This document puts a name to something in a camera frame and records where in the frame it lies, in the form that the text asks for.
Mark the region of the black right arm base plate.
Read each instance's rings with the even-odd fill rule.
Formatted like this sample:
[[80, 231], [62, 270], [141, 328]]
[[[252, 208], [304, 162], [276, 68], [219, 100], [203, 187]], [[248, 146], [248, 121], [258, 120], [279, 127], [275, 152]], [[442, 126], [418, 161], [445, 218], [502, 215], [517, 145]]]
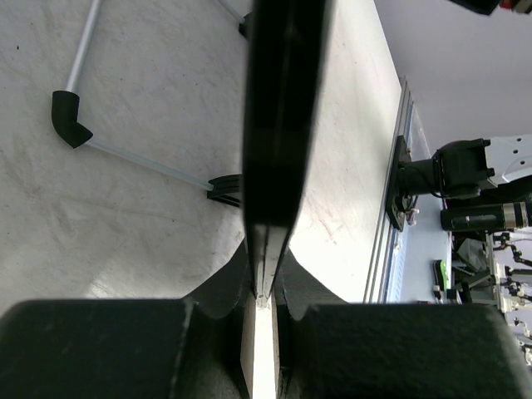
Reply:
[[385, 211], [393, 228], [402, 232], [406, 223], [406, 214], [413, 204], [413, 196], [408, 192], [403, 178], [403, 170], [411, 163], [411, 156], [403, 135], [396, 138], [392, 154]]

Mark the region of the aluminium mounting rail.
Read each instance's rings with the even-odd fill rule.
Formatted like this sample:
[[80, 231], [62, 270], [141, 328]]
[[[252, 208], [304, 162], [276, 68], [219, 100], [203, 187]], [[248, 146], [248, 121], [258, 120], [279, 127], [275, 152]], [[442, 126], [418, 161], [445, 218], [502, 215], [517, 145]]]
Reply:
[[362, 300], [364, 303], [384, 303], [386, 301], [386, 290], [390, 278], [395, 245], [395, 231], [404, 225], [404, 217], [397, 215], [400, 211], [396, 205], [398, 197], [396, 180], [400, 157], [406, 154], [406, 144], [403, 136], [409, 130], [412, 99], [405, 76], [400, 77], [400, 84], [401, 95], [397, 108], [387, 176], [377, 218], [370, 267]]

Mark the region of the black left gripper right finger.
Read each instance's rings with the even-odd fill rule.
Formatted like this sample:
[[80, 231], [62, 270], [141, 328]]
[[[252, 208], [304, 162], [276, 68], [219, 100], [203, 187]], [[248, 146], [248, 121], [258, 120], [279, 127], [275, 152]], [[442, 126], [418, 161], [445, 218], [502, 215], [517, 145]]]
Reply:
[[492, 308], [346, 303], [286, 254], [274, 286], [281, 398], [528, 398]]

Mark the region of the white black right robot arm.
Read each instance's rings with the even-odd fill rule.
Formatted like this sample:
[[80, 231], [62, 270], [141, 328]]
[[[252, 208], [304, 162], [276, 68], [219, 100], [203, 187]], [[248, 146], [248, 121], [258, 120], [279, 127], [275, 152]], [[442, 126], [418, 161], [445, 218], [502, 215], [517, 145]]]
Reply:
[[397, 74], [406, 78], [432, 156], [392, 150], [387, 197], [521, 202], [531, 191], [531, 4], [381, 1]]

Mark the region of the small black-framed whiteboard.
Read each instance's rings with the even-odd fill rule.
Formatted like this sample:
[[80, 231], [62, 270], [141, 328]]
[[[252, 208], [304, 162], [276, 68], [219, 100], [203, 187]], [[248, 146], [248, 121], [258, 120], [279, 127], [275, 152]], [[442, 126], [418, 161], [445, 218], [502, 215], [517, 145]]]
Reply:
[[255, 1], [247, 28], [243, 217], [254, 296], [268, 299], [301, 208], [331, 1]]

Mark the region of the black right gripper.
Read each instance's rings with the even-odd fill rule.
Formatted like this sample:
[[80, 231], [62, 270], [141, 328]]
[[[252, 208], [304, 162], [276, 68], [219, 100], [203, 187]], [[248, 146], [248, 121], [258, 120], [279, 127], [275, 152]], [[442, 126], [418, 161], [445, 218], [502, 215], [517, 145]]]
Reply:
[[531, 0], [450, 0], [471, 12], [490, 16], [497, 8], [521, 15], [531, 14]]

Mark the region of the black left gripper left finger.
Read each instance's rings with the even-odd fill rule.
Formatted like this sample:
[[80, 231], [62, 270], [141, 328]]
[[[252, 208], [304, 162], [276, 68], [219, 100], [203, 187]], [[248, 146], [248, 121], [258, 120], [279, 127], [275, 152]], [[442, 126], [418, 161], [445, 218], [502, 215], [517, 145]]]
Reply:
[[248, 398], [244, 246], [183, 298], [33, 299], [1, 318], [4, 398]]

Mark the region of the green black background object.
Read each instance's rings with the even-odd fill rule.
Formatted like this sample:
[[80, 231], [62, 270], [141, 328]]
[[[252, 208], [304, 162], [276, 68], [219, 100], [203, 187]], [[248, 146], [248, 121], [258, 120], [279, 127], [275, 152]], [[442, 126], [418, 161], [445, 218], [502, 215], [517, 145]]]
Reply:
[[445, 292], [448, 289], [446, 263], [441, 259], [435, 260], [432, 268], [436, 290]]

